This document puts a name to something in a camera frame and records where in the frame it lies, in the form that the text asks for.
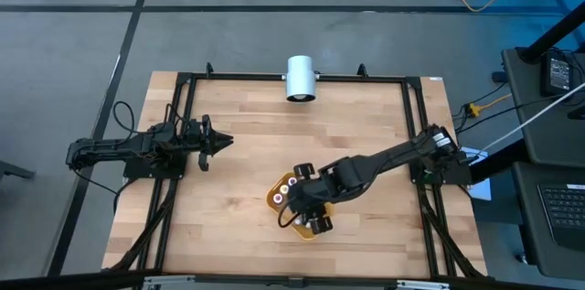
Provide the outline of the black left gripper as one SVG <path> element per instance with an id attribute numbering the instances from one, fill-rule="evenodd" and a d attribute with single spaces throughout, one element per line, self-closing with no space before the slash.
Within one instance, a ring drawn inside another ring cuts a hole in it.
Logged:
<path id="1" fill-rule="evenodd" d="M 233 137 L 216 130 L 211 130 L 211 121 L 208 114 L 204 114 L 200 121 L 190 120 L 183 132 L 182 148 L 188 153 L 198 152 L 198 166 L 201 171 L 208 171 L 207 157 L 214 156 L 222 149 L 233 144 Z M 210 135 L 216 140 L 211 144 Z"/>

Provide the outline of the black floor stand foot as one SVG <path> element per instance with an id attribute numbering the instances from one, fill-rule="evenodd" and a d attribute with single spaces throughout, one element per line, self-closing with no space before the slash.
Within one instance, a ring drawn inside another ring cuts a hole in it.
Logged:
<path id="1" fill-rule="evenodd" d="M 0 160 L 0 181 L 4 177 L 14 176 L 23 179 L 31 179 L 35 175 L 34 171 L 27 170 L 25 168 L 15 166 Z"/>

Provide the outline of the black power adapter brick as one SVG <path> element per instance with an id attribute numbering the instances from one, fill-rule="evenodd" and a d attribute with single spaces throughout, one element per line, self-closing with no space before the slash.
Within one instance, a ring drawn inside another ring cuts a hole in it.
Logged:
<path id="1" fill-rule="evenodd" d="M 544 97 L 565 94 L 572 89 L 573 72 L 563 52 L 547 51 L 540 61 L 540 93 Z"/>

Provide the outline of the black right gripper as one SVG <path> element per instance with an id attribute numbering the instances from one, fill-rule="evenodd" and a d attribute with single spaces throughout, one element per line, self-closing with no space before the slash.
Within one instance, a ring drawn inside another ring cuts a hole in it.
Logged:
<path id="1" fill-rule="evenodd" d="M 327 207 L 336 195 L 335 178 L 324 167 L 315 172 L 310 163 L 293 167 L 297 183 L 288 192 L 289 209 L 302 219 L 303 226 L 312 223 L 312 234 L 321 234 L 333 229 L 333 222 Z"/>

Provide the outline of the black desk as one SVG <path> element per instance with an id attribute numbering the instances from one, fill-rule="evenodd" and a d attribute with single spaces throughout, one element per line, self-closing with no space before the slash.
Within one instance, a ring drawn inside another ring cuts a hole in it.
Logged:
<path id="1" fill-rule="evenodd" d="M 585 252 L 554 243 L 538 193 L 540 184 L 585 185 L 585 169 L 514 163 L 523 226 L 521 233 L 527 260 L 545 276 L 585 281 Z"/>
<path id="2" fill-rule="evenodd" d="M 508 78 L 526 150 L 532 162 L 543 165 L 585 168 L 585 119 L 574 120 L 569 114 L 575 106 L 561 103 L 540 115 L 533 122 L 528 119 L 553 103 L 540 94 L 540 65 L 525 63 L 515 49 L 502 51 L 502 60 Z"/>

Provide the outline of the black keyboard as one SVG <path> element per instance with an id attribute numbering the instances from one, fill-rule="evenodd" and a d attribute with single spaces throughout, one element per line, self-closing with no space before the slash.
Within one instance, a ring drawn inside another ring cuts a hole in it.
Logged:
<path id="1" fill-rule="evenodd" d="M 585 185 L 540 184 L 538 193 L 554 243 L 585 252 Z"/>

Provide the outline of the silver aluminium profile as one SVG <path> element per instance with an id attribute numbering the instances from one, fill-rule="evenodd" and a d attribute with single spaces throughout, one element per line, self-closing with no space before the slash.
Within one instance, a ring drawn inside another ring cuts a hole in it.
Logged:
<path id="1" fill-rule="evenodd" d="M 419 280 L 398 280 L 396 290 L 451 290 L 446 283 Z"/>
<path id="2" fill-rule="evenodd" d="M 194 275 L 158 275 L 145 277 L 143 285 L 157 287 L 162 285 L 194 283 L 195 281 L 196 277 Z"/>

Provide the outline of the black stand pole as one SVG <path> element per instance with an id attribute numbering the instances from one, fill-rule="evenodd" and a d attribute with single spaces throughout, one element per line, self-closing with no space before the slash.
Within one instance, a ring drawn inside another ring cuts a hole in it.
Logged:
<path id="1" fill-rule="evenodd" d="M 528 48 L 519 48 L 518 56 L 526 63 L 534 63 L 565 36 L 585 22 L 585 1 L 564 16 L 555 26 L 538 38 Z"/>

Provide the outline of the white cylindrical lamp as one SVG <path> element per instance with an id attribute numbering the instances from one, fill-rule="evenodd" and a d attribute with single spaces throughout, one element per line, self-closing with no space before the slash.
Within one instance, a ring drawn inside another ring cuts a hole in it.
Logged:
<path id="1" fill-rule="evenodd" d="M 286 99 L 289 102 L 311 102 L 315 99 L 316 74 L 312 59 L 293 56 L 287 60 Z"/>

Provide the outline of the black metal table frame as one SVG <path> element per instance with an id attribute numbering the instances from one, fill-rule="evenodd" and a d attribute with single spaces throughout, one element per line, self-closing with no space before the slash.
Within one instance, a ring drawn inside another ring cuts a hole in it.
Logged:
<path id="1" fill-rule="evenodd" d="M 187 161 L 171 220 L 159 228 L 145 268 L 193 282 L 388 285 L 451 274 L 439 238 L 420 214 L 412 171 L 378 178 L 364 196 L 339 204 L 334 228 L 314 240 L 277 224 L 269 189 L 293 166 L 323 166 L 407 140 L 426 122 L 452 126 L 442 79 L 322 76 L 314 102 L 285 98 L 271 74 L 193 73 L 195 116 L 235 138 L 201 171 Z"/>

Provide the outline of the yellow plastic caddy bin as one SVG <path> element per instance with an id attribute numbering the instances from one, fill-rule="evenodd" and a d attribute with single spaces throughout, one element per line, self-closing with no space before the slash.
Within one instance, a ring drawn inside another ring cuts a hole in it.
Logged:
<path id="1" fill-rule="evenodd" d="M 288 193 L 282 194 L 280 192 L 281 185 L 287 185 L 290 189 L 290 186 L 287 184 L 287 180 L 289 177 L 295 177 L 293 172 L 285 173 L 276 183 L 269 189 L 266 194 L 266 204 L 267 206 L 277 214 L 277 223 L 280 225 L 286 225 L 289 228 L 292 228 L 303 240 L 310 241 L 314 240 L 319 234 L 312 234 L 312 232 L 307 229 L 305 226 L 295 224 L 295 220 L 299 219 L 297 214 L 293 214 L 288 206 Z M 283 197 L 283 201 L 281 204 L 276 204 L 273 201 L 273 195 L 280 193 Z M 325 205 L 327 207 L 327 211 L 329 216 L 333 217 L 334 214 L 334 207 L 332 203 L 327 203 Z"/>

